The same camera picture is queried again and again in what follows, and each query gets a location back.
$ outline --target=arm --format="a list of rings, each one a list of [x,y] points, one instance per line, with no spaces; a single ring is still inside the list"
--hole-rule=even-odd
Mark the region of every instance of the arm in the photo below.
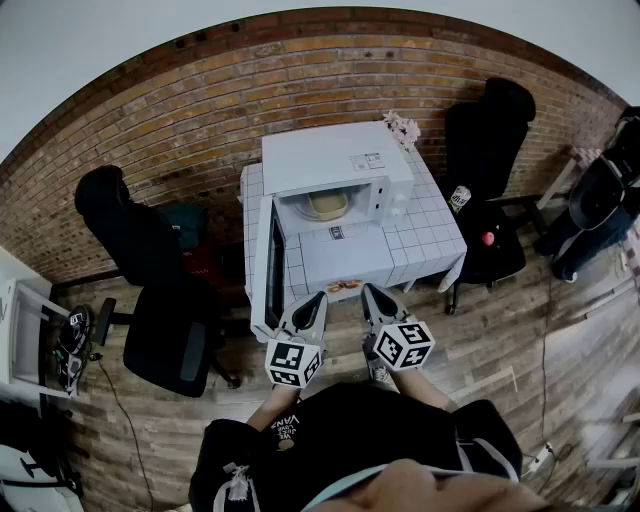
[[[415,398],[423,404],[438,407],[448,412],[453,412],[458,408],[455,402],[431,384],[417,368],[401,372],[390,370],[389,373],[401,395]]]
[[[253,413],[247,424],[262,432],[280,414],[296,403],[300,389],[276,384],[258,410]]]

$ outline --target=wire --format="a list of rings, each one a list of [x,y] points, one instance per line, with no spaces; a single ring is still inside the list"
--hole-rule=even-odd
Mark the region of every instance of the wire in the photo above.
[[[147,484],[147,493],[149,493],[149,502],[151,503],[151,512],[153,512],[153,495],[151,494],[151,487],[149,486],[147,473],[144,470],[144,464],[142,463],[142,457],[140,456],[140,446],[138,445],[138,436],[136,436],[136,431],[133,428],[133,423],[131,422],[131,418],[129,417],[129,414],[127,413],[127,411],[124,410],[124,407],[122,407],[120,400],[118,400],[118,394],[116,393],[116,388],[113,386],[113,382],[111,382],[111,378],[109,377],[107,370],[105,370],[104,366],[102,366],[100,359],[101,357],[96,357],[93,360],[98,361],[98,365],[100,366],[100,369],[102,370],[105,377],[109,381],[109,385],[111,386],[111,391],[113,391],[113,398],[116,399],[116,403],[118,404],[118,407],[120,407],[120,410],[124,413],[124,415],[127,417],[127,420],[129,421],[129,426],[131,427],[131,432],[133,433],[133,440],[136,442],[136,452],[138,453],[138,461],[140,462],[140,468],[142,468],[142,476],[144,476],[144,481]]]
[[[549,471],[549,474],[547,475],[546,480],[538,489],[538,494],[540,494],[543,491],[543,489],[547,486],[547,484],[551,480],[551,477],[553,476],[553,472],[556,469],[556,464],[558,462],[562,462],[567,457],[569,457],[569,455],[571,455],[571,452],[573,451],[573,445],[567,443],[562,446],[562,448],[560,449],[560,452],[558,452],[558,456],[556,456],[555,452],[553,451],[553,448],[551,448],[551,444],[547,441],[547,438],[544,435],[544,422],[545,422],[545,416],[547,413],[547,367],[546,367],[547,335],[549,334],[549,319],[551,318],[551,283],[553,282],[553,277],[554,277],[553,272],[551,272],[549,276],[548,290],[547,290],[547,312],[546,312],[545,322],[544,322],[544,336],[542,337],[542,419],[540,421],[540,437],[542,438],[542,442],[544,443],[544,445],[549,447],[549,453],[553,458],[553,465],[551,466],[551,471]]]

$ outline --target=sticker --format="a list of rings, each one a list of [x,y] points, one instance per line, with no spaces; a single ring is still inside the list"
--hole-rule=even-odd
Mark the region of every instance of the sticker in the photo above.
[[[369,171],[384,167],[384,161],[380,153],[367,153],[351,157],[351,163],[356,171]]]
[[[381,167],[384,167],[384,162],[382,161],[380,153],[369,153],[364,156],[367,159],[369,169],[380,169]]]
[[[344,235],[342,234],[342,228],[340,226],[329,228],[329,234],[334,240],[342,240],[344,238]]]
[[[353,163],[353,168],[356,171],[369,170],[369,163],[367,162],[367,157],[365,155],[352,156],[351,163]]]

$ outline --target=chair backrest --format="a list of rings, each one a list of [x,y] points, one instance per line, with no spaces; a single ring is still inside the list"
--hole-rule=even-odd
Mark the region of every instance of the chair backrest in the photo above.
[[[464,185],[476,200],[500,197],[535,116],[531,93],[502,78],[487,80],[480,101],[451,107],[445,119],[447,196]]]
[[[167,291],[185,286],[175,231],[153,208],[130,199],[119,167],[107,165],[83,176],[75,205],[131,284]]]

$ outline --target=label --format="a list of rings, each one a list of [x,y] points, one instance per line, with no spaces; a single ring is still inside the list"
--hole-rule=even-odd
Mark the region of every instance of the label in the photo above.
[[[380,153],[369,153],[364,156],[369,164],[369,169],[380,169],[381,167],[384,167],[384,162],[382,161]]]
[[[365,155],[355,155],[351,157],[351,163],[356,171],[369,171],[384,167],[384,161],[380,153],[367,153]]]
[[[367,158],[364,155],[352,156],[351,163],[353,163],[353,168],[356,171],[369,170],[369,164],[367,163]]]

